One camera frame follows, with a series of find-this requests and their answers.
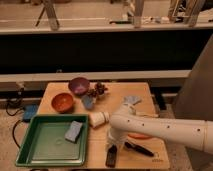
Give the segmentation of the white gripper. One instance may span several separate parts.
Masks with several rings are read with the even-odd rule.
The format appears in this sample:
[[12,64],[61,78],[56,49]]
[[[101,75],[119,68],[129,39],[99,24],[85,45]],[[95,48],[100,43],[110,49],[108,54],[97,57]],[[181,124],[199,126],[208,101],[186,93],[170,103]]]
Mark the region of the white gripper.
[[119,129],[110,127],[107,131],[106,148],[109,149],[115,145],[118,149],[122,148],[124,142],[127,140],[127,133]]

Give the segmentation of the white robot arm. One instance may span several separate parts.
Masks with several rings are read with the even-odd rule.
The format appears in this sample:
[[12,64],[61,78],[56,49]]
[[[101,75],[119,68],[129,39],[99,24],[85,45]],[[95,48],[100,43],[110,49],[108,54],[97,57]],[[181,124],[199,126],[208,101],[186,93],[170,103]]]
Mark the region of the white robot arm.
[[213,154],[213,121],[149,118],[135,115],[133,105],[123,103],[110,115],[107,133],[111,145],[123,145],[127,133],[141,133]]

